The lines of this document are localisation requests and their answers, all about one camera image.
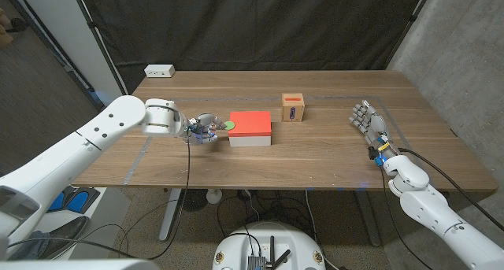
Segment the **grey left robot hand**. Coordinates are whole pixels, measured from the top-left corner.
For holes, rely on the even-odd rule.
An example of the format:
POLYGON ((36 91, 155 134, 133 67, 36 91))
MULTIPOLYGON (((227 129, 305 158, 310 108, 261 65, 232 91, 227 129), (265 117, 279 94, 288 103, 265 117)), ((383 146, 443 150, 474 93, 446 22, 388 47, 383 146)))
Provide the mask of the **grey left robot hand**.
POLYGON ((202 113, 196 118, 191 118, 183 140, 189 145, 202 145, 217 141, 217 131, 224 130, 226 123, 210 113, 202 113))

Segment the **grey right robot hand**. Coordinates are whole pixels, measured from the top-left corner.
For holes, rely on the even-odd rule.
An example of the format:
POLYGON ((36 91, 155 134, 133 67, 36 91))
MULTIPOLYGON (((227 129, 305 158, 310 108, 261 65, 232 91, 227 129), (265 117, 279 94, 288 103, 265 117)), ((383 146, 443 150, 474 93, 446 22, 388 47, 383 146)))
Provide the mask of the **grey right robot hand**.
POLYGON ((399 155, 384 118, 367 100, 363 99, 361 104, 355 105, 349 121, 364 135, 369 146, 369 158, 378 166, 399 155))

